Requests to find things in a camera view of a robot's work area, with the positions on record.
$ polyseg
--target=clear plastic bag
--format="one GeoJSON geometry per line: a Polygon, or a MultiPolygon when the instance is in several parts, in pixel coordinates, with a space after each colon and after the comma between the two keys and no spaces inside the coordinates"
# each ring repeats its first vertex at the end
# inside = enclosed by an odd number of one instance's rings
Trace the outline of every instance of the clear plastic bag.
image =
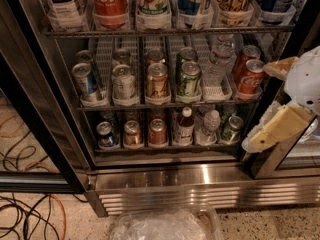
{"type": "Polygon", "coordinates": [[[211,223],[190,209],[134,213],[118,218],[109,240],[215,240],[211,223]]]}

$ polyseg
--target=bottle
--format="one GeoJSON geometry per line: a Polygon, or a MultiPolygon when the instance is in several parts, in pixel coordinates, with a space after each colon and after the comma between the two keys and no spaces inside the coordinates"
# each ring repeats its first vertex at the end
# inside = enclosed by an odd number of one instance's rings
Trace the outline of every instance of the bottle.
{"type": "Polygon", "coordinates": [[[205,76],[209,86],[221,85],[234,50],[235,42],[232,34],[214,36],[205,76]]]}
{"type": "Polygon", "coordinates": [[[174,139],[179,145],[189,145],[192,143],[194,119],[192,109],[184,107],[182,113],[177,115],[174,139]]]}
{"type": "Polygon", "coordinates": [[[211,145],[217,140],[215,134],[220,126],[220,115],[217,110],[207,112],[203,118],[203,123],[200,128],[200,145],[211,145]]]}

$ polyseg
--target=open refrigerator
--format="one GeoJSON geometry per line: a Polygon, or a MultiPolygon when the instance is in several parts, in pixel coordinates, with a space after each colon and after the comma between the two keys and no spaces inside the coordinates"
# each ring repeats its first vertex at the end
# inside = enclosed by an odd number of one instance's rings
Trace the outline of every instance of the open refrigerator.
{"type": "MultiPolygon", "coordinates": [[[[243,45],[248,44],[260,47],[265,62],[301,55],[315,47],[312,41],[319,35],[316,0],[295,0],[295,13],[286,24],[258,24],[252,5],[254,23],[234,27],[209,24],[202,29],[180,28],[176,0],[170,0],[170,20],[161,31],[141,28],[141,19],[135,17],[135,0],[129,1],[127,28],[105,31],[93,24],[82,31],[68,32],[48,26],[46,0],[1,0],[1,54],[5,65],[1,89],[27,119],[31,130],[38,131],[39,142],[61,173],[0,173],[6,182],[3,189],[12,190],[14,182],[15,191],[84,193],[98,216],[188,205],[209,204],[218,209],[319,202],[317,152],[311,158],[308,155],[308,148],[319,145],[315,139],[303,143],[307,150],[303,158],[298,154],[290,159],[289,154],[300,136],[285,143],[285,148],[277,147],[268,153],[250,154],[241,148],[241,141],[271,102],[287,98],[282,81],[267,78],[258,95],[241,99],[230,63],[219,88],[199,87],[198,97],[185,101],[177,94],[174,80],[179,50],[193,47],[199,64],[205,67],[217,34],[234,35],[233,63],[243,45]],[[113,97],[111,62],[119,48],[130,51],[137,77],[137,96],[129,105],[113,97]],[[170,95],[160,104],[150,102],[145,94],[145,54],[152,48],[165,51],[170,72],[170,95]],[[75,54],[87,49],[95,54],[105,83],[104,99],[97,106],[86,105],[71,74],[75,54]],[[168,143],[152,146],[148,138],[149,114],[159,106],[166,111],[168,143]],[[221,111],[235,106],[244,121],[241,139],[225,143],[217,136],[215,143],[201,146],[194,137],[191,145],[175,145],[171,115],[177,107],[185,106],[194,113],[206,106],[221,111]],[[96,127],[103,121],[101,112],[106,111],[115,111],[120,122],[119,146],[113,149],[98,145],[96,127]],[[141,119],[143,144],[138,149],[124,143],[123,125],[129,111],[141,119]],[[30,184],[39,182],[41,188],[30,188],[30,184]]],[[[212,15],[219,14],[214,6],[212,10],[212,15]]]]}

